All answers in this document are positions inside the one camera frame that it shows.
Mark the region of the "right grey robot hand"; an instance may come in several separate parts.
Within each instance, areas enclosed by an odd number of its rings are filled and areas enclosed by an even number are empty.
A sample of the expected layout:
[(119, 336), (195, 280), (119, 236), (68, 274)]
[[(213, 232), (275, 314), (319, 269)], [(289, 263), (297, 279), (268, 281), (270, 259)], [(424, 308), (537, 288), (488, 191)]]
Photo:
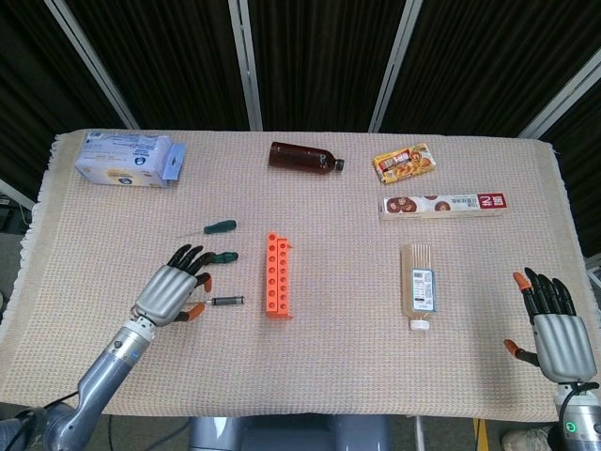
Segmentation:
[(513, 278), (532, 327), (535, 351), (526, 351), (511, 339), (503, 341), (506, 350), (539, 367), (548, 380), (558, 384), (591, 381), (597, 374), (593, 348), (567, 286), (530, 268), (514, 272)]

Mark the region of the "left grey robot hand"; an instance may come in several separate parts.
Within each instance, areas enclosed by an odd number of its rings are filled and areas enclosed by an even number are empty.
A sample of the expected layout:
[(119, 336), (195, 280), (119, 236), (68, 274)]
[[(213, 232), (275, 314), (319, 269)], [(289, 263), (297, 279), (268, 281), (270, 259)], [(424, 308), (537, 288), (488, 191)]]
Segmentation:
[(190, 310), (184, 307), (198, 287), (210, 290), (210, 274), (197, 274), (204, 266), (214, 262), (216, 254), (203, 251), (202, 245), (185, 244), (161, 266), (146, 283), (131, 308), (133, 318), (145, 318), (157, 327), (173, 322), (191, 322), (205, 310), (197, 303)]

